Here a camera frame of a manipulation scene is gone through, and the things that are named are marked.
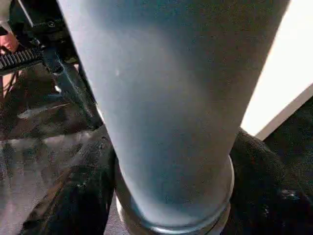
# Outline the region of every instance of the person's hand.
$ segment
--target person's hand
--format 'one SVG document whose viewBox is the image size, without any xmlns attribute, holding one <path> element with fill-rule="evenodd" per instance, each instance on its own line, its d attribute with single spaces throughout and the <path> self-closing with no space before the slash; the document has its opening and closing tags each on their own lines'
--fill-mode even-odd
<svg viewBox="0 0 313 235">
<path fill-rule="evenodd" d="M 7 48 L 10 52 L 14 53 L 19 46 L 19 41 L 12 33 L 0 36 L 0 47 Z"/>
</svg>

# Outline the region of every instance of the dark floor mat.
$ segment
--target dark floor mat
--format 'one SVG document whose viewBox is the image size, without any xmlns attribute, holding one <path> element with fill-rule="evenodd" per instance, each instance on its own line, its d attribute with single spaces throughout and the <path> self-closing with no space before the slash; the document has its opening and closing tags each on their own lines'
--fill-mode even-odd
<svg viewBox="0 0 313 235">
<path fill-rule="evenodd" d="M 313 97 L 264 141 L 313 201 Z"/>
</svg>

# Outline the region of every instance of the gray cylindrical pole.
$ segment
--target gray cylindrical pole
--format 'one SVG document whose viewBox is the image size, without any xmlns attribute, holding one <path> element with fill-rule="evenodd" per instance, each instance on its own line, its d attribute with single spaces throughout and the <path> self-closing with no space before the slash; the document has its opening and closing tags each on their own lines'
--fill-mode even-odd
<svg viewBox="0 0 313 235">
<path fill-rule="evenodd" d="M 288 2 L 59 3 L 131 197 L 122 206 L 164 233 L 216 220 L 232 190 L 228 154 Z"/>
</svg>

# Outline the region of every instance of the metal bolt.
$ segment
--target metal bolt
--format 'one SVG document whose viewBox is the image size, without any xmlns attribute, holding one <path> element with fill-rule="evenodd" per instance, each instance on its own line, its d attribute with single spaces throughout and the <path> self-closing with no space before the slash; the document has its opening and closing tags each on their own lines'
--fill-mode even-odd
<svg viewBox="0 0 313 235">
<path fill-rule="evenodd" d="M 55 23 L 54 23 L 53 21 L 49 21 L 49 22 L 48 22 L 48 26 L 49 26 L 50 28 L 54 28 L 54 27 L 55 27 Z"/>
</svg>

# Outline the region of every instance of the black plastic part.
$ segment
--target black plastic part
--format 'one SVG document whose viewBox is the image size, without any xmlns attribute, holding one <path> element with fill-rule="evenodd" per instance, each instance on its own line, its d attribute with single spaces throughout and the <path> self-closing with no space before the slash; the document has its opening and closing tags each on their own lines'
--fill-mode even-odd
<svg viewBox="0 0 313 235">
<path fill-rule="evenodd" d="M 2 26 L 0 26 L 0 36 L 7 35 L 7 34 L 8 32 Z"/>
<path fill-rule="evenodd" d="M 19 71 L 39 63 L 42 63 L 42 55 L 37 48 L 0 55 L 0 75 Z"/>
</svg>

